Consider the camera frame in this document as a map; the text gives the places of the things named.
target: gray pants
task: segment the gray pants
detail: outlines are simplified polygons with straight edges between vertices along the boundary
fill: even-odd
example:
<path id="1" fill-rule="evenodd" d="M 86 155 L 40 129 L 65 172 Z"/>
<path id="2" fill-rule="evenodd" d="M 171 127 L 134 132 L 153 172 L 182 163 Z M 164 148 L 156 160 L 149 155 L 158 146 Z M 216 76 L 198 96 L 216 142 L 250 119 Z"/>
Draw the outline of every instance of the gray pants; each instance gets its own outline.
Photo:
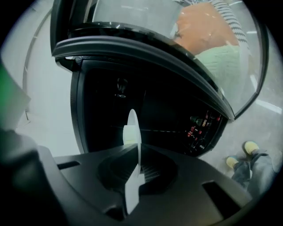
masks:
<path id="1" fill-rule="evenodd" d="M 232 179 L 248 190 L 253 198 L 269 189 L 275 172 L 272 167 L 271 158 L 265 150 L 252 152 L 252 160 L 249 162 L 240 161 L 234 166 Z"/>

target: leg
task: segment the leg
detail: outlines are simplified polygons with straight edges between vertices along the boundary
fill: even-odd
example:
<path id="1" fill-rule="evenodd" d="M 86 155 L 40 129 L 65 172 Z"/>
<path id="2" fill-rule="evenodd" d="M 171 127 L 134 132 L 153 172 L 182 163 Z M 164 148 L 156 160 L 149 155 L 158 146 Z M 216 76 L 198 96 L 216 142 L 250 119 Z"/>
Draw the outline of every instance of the leg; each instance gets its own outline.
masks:
<path id="1" fill-rule="evenodd" d="M 251 178 L 249 164 L 244 161 L 239 161 L 235 156 L 229 156 L 226 159 L 226 164 L 234 170 L 232 179 L 238 182 L 244 189 L 247 189 Z"/>
<path id="2" fill-rule="evenodd" d="M 251 178 L 249 164 L 247 162 L 240 161 L 234 165 L 233 169 L 234 175 L 232 176 L 232 179 L 246 189 Z"/>
<path id="3" fill-rule="evenodd" d="M 252 178 L 248 186 L 248 192 L 253 198 L 267 191 L 276 175 L 271 158 L 265 152 L 265 150 L 257 149 L 251 153 Z"/>

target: black machine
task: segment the black machine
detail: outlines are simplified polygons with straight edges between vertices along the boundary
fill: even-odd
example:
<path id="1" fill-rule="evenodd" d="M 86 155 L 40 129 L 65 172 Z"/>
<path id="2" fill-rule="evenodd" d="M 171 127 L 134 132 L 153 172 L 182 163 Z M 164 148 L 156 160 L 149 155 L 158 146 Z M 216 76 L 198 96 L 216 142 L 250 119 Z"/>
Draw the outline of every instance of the black machine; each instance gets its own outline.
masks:
<path id="1" fill-rule="evenodd" d="M 4 199 L 8 212 L 28 203 L 46 224 L 80 226 L 257 222 L 267 198 L 256 206 L 236 182 L 196 157 L 212 150 L 228 120 L 258 96 L 268 61 L 265 25 L 257 22 L 263 51 L 257 90 L 234 112 L 211 73 L 167 38 L 166 28 L 99 21 L 95 15 L 103 18 L 98 12 L 108 7 L 99 2 L 55 0 L 51 15 L 52 56 L 73 73 L 71 110 L 81 155 L 53 158 L 30 139 L 0 131 L 8 147 L 0 156 L 8 172 L 3 191 L 12 194 Z M 145 183 L 129 214 L 125 184 L 138 145 L 124 145 L 122 136 L 131 109 L 141 132 Z M 27 212 L 19 218 L 38 224 Z"/>
<path id="2" fill-rule="evenodd" d="M 158 2 L 151 5 L 149 12 L 134 17 L 123 17 L 128 12 L 123 10 L 150 4 L 112 0 L 54 2 L 51 52 L 59 65 L 73 72 L 71 109 L 81 153 L 122 145 L 122 128 L 134 109 L 143 143 L 197 157 L 210 151 L 227 121 L 238 118 L 258 96 L 268 61 L 265 27 L 258 27 L 264 37 L 258 88 L 234 112 L 211 72 L 166 37 L 182 7 L 171 0 L 165 2 L 159 10 L 170 12 L 172 17 L 162 23 L 144 22 L 160 16 L 155 12 L 157 7 L 153 8 Z"/>

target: black rubber trim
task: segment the black rubber trim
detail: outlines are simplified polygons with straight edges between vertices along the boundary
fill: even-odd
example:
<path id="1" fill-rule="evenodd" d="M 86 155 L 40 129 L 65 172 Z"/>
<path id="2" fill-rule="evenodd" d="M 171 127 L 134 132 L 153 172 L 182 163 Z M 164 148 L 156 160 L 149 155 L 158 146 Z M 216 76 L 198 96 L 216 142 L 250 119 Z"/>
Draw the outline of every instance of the black rubber trim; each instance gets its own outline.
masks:
<path id="1" fill-rule="evenodd" d="M 86 153 L 88 150 L 84 131 L 84 110 L 83 110 L 83 93 L 78 90 L 83 89 L 84 78 L 80 78 L 80 72 L 73 72 L 71 81 L 71 94 L 70 94 L 70 104 L 71 104 L 71 114 L 73 129 L 76 137 L 76 143 L 80 150 L 80 153 Z"/>
<path id="2" fill-rule="evenodd" d="M 234 113 L 215 89 L 189 65 L 171 54 L 138 41 L 109 36 L 86 36 L 71 38 L 57 43 L 52 55 L 55 57 L 87 55 L 124 55 L 147 62 L 154 62 L 195 84 L 213 98 L 227 118 L 234 119 Z"/>
<path id="3" fill-rule="evenodd" d="M 74 60 L 68 60 L 66 58 L 55 58 L 55 62 L 59 67 L 63 69 L 68 69 L 70 71 L 74 70 Z"/>
<path id="4" fill-rule="evenodd" d="M 51 52 L 59 41 L 68 38 L 68 24 L 73 0 L 54 0 L 50 21 Z"/>
<path id="5" fill-rule="evenodd" d="M 71 162 L 65 162 L 65 163 L 61 163 L 61 164 L 58 164 L 58 169 L 59 170 L 63 170 L 63 169 L 67 169 L 67 168 L 71 168 L 71 167 L 74 167 L 74 166 L 79 166 L 80 163 L 78 161 L 71 161 Z"/>
<path id="6" fill-rule="evenodd" d="M 261 68 L 261 71 L 260 71 L 260 79 L 258 81 L 256 92 L 251 96 L 249 101 L 235 114 L 235 120 L 238 117 L 240 117 L 253 104 L 253 102 L 256 100 L 256 98 L 260 94 L 260 91 L 262 89 L 262 86 L 264 84 L 264 80 L 265 80 L 265 77 L 266 77 L 267 68 L 268 68 L 269 39 L 268 39 L 267 27 L 264 24 L 258 22 L 255 18 L 254 18 L 254 22 L 255 22 L 255 25 L 256 25 L 256 30 L 259 31 L 258 32 L 259 40 L 261 40 L 261 50 L 262 50 L 261 65 L 262 65 L 262 68 Z"/>

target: gray floor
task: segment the gray floor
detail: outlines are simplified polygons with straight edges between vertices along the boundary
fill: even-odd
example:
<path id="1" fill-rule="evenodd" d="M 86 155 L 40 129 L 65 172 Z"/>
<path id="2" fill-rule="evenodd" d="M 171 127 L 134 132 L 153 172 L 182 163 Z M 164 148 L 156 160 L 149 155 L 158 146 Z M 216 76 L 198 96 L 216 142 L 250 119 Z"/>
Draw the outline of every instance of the gray floor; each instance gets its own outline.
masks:
<path id="1" fill-rule="evenodd" d="M 227 0 L 229 4 L 239 2 Z M 243 31 L 252 31 L 254 25 L 243 3 L 231 5 L 243 27 Z M 259 67 L 260 49 L 255 42 L 257 34 L 246 34 L 249 47 Z M 245 157 L 242 144 L 253 140 L 266 149 L 272 158 L 275 171 L 279 171 L 283 153 L 283 64 L 281 55 L 273 38 L 269 36 L 269 64 L 262 91 L 252 106 L 236 121 L 228 123 L 216 147 L 200 157 L 227 176 L 233 171 L 225 164 L 229 155 Z"/>

